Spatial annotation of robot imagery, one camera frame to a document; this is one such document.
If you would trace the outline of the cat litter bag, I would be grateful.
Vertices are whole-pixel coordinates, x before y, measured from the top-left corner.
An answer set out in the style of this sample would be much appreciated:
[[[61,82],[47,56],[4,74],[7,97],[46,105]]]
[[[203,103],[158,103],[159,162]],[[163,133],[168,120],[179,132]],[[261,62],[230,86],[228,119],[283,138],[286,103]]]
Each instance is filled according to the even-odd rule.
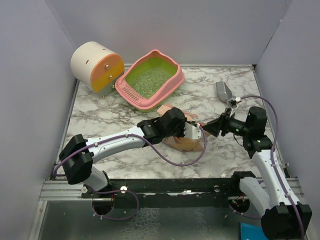
[[[166,111],[173,107],[173,105],[168,103],[163,104],[158,108],[157,114],[161,117]],[[201,139],[189,139],[171,136],[164,138],[162,142],[181,152],[201,152],[204,149]]]

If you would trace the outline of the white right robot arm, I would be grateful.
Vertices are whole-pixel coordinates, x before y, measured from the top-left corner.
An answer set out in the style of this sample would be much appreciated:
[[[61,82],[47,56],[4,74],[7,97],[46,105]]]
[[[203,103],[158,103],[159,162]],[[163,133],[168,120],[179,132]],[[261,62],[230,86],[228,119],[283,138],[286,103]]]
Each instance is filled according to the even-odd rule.
[[[234,172],[229,189],[236,195],[243,193],[260,215],[261,227],[269,240],[304,239],[311,220],[312,210],[302,204],[287,182],[273,149],[265,135],[266,111],[258,106],[249,109],[246,120],[234,118],[227,108],[219,118],[203,126],[211,135],[225,136],[232,133],[242,137],[243,147],[258,168],[265,188],[252,173]]]

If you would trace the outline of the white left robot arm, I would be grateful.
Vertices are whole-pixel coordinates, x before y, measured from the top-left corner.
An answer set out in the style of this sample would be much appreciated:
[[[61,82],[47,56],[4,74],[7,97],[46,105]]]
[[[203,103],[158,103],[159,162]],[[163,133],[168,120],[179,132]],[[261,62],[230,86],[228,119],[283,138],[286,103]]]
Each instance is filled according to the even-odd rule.
[[[173,107],[120,133],[88,139],[82,134],[73,136],[59,154],[60,167],[69,185],[84,183],[103,198],[111,186],[107,174],[93,166],[96,162],[126,150],[159,144],[169,137],[198,140],[203,132],[200,124],[187,120],[179,108]]]

